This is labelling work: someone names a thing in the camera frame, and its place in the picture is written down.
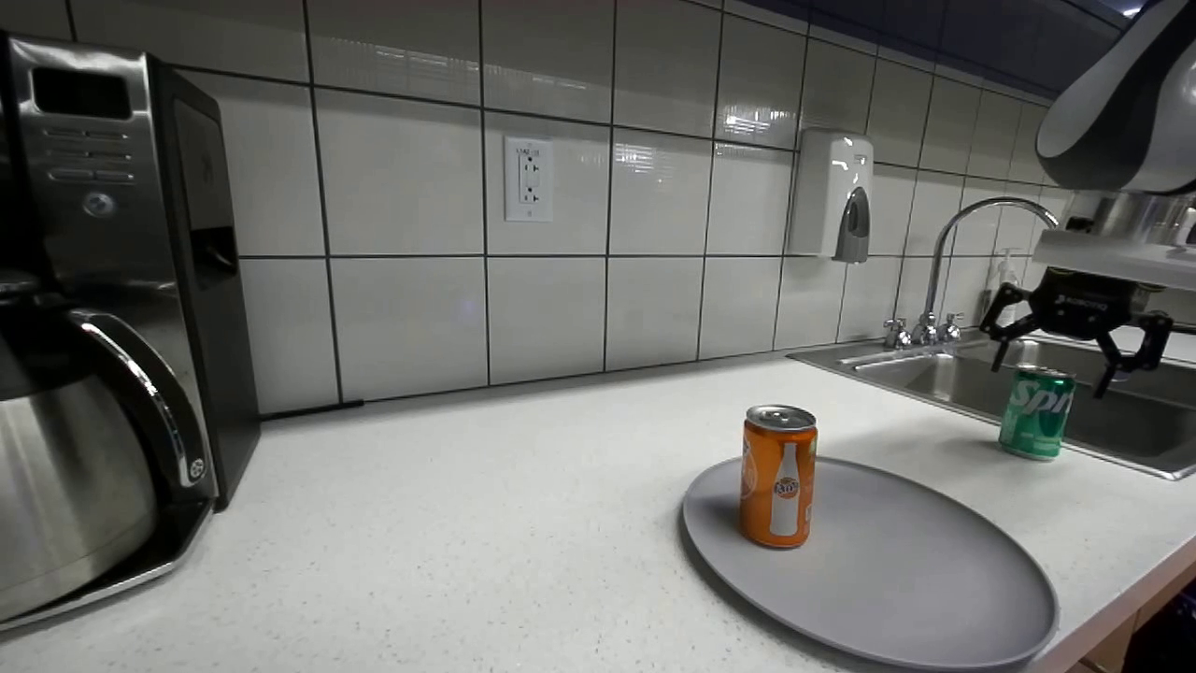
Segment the outlet cover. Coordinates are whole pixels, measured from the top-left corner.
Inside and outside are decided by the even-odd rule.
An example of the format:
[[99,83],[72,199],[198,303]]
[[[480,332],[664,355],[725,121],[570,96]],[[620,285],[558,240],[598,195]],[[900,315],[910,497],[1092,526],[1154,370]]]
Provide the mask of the outlet cover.
[[554,143],[507,138],[507,219],[554,219]]

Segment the sink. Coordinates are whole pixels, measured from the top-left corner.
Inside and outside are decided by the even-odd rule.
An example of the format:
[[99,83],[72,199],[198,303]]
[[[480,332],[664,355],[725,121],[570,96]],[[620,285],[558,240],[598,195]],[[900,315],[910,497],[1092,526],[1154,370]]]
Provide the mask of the sink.
[[1157,478],[1196,471],[1196,370],[1157,366],[1117,376],[1102,401],[1092,397],[1102,355],[1062,342],[1011,342],[1002,370],[989,370],[997,342],[959,339],[951,349],[830,349],[792,355],[883,389],[908,391],[965,415],[1002,422],[1015,361],[1042,361],[1077,376],[1067,446]]

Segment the gray tray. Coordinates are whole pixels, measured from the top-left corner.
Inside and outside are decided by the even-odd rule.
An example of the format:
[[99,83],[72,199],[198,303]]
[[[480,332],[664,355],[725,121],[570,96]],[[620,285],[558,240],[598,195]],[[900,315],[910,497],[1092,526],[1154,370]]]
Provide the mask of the gray tray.
[[900,670],[1011,670],[1042,651],[1053,590],[1007,533],[864,463],[818,460],[816,473],[811,539],[799,548],[762,548],[738,533],[738,460],[688,491],[678,522],[690,548],[746,604]]

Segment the kitchen counter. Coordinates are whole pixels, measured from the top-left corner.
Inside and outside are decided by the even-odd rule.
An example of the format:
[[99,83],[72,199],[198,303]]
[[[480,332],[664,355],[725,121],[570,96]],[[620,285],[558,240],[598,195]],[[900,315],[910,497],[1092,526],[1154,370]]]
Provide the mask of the kitchen counter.
[[678,544],[683,491],[762,401],[1007,532],[1057,590],[1053,648],[1196,533],[1196,478],[1011,460],[803,361],[675,366],[274,422],[180,574],[0,642],[0,670],[859,670],[746,619]]

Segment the soap dispenser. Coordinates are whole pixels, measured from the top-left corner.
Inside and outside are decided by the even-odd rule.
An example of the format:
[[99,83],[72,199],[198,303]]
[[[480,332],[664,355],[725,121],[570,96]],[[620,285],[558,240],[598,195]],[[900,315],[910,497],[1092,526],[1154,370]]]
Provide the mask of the soap dispenser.
[[869,143],[840,131],[807,131],[799,147],[787,253],[867,260],[869,241]]

